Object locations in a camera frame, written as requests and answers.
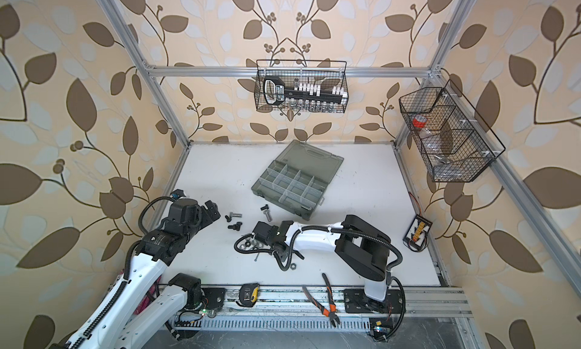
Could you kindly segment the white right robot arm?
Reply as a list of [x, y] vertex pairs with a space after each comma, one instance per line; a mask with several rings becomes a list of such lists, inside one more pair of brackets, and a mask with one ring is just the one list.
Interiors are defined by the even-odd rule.
[[364, 279], [363, 297], [345, 299], [351, 305], [350, 312], [386, 313], [403, 308], [405, 292], [392, 275], [392, 270], [403, 262], [401, 251], [388, 235], [356, 215], [348, 214], [341, 222], [322, 226], [292, 220], [275, 226], [260, 221], [250, 234], [235, 243], [235, 250], [270, 255], [284, 272], [293, 267], [293, 258], [303, 258], [304, 251], [335, 253]]

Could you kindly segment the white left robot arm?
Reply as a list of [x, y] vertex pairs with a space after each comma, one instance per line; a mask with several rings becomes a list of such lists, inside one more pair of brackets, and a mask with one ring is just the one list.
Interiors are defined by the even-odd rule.
[[213, 304], [201, 280], [179, 273], [143, 311], [136, 309], [192, 238], [221, 217], [212, 201], [199, 204], [185, 197], [167, 197], [168, 215], [145, 230], [126, 255], [118, 277], [95, 312], [59, 346], [61, 348], [141, 348], [180, 311], [204, 314]]

